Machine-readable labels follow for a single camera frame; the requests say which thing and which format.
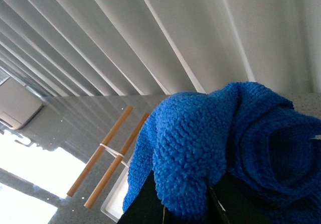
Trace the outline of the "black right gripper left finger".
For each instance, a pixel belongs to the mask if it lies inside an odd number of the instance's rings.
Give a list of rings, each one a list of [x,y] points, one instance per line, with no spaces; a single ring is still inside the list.
[[[125,224],[162,224],[175,223],[175,216],[159,200],[154,181],[154,173],[150,172],[140,192],[118,223]]]

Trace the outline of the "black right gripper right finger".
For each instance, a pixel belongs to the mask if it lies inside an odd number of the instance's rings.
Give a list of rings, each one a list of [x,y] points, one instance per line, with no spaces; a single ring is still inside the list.
[[[209,223],[271,223],[227,174],[208,186],[208,218]]]

